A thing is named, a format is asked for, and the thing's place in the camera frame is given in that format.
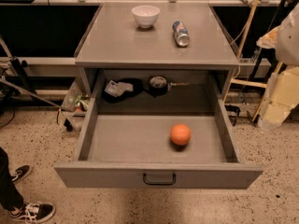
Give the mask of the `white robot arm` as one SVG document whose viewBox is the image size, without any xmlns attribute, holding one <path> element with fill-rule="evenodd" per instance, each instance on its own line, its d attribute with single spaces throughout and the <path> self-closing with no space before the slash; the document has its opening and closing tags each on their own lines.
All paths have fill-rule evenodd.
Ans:
<svg viewBox="0 0 299 224">
<path fill-rule="evenodd" d="M 287 65 L 299 66 L 299 4 L 279 26 L 276 57 Z"/>
</svg>

